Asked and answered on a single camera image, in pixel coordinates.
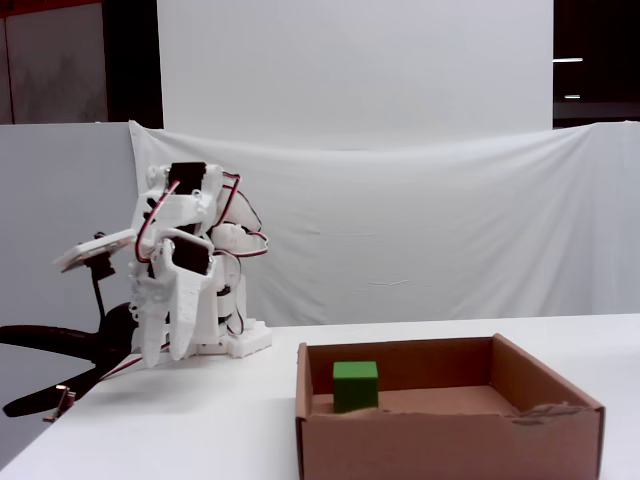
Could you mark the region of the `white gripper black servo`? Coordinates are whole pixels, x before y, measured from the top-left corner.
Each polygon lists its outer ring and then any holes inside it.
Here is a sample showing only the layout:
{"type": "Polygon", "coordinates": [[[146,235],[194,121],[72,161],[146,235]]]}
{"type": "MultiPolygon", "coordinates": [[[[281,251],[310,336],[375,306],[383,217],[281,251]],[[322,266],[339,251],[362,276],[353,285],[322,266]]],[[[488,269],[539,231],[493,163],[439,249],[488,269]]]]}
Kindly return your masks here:
{"type": "Polygon", "coordinates": [[[200,294],[213,282],[210,241],[179,229],[167,229],[161,238],[152,261],[133,262],[130,273],[130,312],[141,329],[139,346],[147,368],[160,359],[168,314],[171,357],[175,361],[184,357],[194,334],[200,294]]]}

